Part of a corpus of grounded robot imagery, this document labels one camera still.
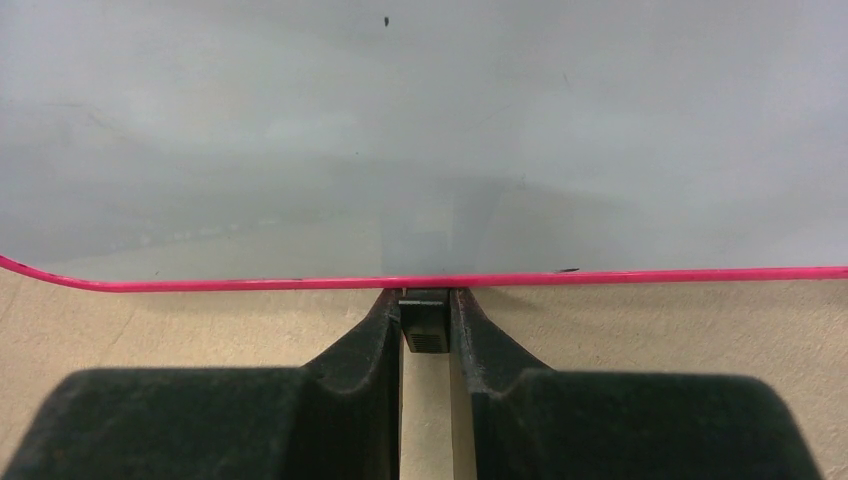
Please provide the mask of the pink-framed whiteboard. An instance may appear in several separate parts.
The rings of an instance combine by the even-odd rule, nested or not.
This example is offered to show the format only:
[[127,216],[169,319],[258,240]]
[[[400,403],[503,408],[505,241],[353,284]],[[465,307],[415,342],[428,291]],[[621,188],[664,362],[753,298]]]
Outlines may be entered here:
[[843,279],[843,1],[5,1],[1,265],[131,291]]

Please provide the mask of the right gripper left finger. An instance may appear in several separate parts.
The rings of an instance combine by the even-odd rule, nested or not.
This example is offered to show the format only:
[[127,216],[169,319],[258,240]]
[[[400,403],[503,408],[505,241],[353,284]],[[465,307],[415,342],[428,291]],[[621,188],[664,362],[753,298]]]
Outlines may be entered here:
[[299,367],[100,368],[46,397],[8,479],[395,479],[398,294]]

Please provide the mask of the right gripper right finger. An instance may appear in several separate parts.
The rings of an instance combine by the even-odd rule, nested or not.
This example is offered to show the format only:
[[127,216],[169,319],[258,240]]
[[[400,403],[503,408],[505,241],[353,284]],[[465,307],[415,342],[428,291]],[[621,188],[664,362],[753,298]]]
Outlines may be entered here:
[[816,479],[786,404],[749,376],[561,371],[450,293],[457,479]]

